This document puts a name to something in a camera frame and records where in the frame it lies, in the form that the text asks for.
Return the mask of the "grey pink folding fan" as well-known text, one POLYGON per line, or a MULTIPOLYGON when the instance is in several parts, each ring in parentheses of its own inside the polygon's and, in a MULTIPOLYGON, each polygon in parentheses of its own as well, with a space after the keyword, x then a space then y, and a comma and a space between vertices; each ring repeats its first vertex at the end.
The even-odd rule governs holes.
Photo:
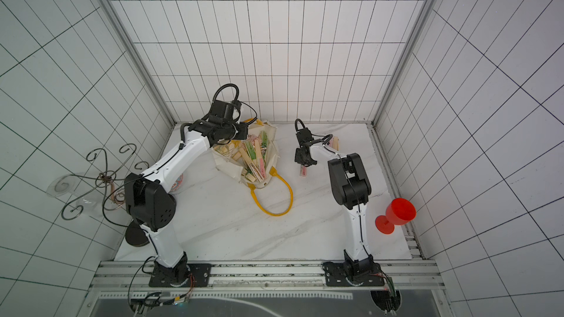
POLYGON ((339 138, 337 136, 333 136, 328 144, 331 148, 338 151, 339 150, 339 138))

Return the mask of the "cream tote bag yellow handles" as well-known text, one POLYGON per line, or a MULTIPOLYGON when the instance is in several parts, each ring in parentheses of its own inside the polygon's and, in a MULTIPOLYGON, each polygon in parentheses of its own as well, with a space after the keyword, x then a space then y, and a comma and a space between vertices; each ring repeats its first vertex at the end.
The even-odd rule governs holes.
POLYGON ((247 186, 255 204, 262 212, 271 217, 282 217, 292 209, 294 195, 292 187, 279 175, 276 168, 279 159, 276 131, 277 128, 267 121, 256 120, 249 126, 246 139, 216 145, 211 149, 211 153, 216 168, 247 186), (256 195, 256 191, 266 187, 273 178, 280 180, 289 191, 289 205, 281 213, 268 211, 256 195))

